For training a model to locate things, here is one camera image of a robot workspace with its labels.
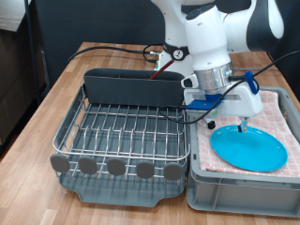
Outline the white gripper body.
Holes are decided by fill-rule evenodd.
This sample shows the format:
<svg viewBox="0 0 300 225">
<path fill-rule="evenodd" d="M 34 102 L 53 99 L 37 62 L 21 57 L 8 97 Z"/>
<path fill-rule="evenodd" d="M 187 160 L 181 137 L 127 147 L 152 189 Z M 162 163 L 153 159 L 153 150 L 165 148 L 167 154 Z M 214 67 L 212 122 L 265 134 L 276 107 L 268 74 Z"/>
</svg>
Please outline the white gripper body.
<svg viewBox="0 0 300 225">
<path fill-rule="evenodd" d="M 259 93 L 253 94 L 244 84 L 237 85 L 228 94 L 208 95 L 203 90 L 187 88 L 184 91 L 184 100 L 187 114 L 204 119 L 213 119 L 217 116 L 255 117 L 262 109 L 263 104 Z"/>
</svg>

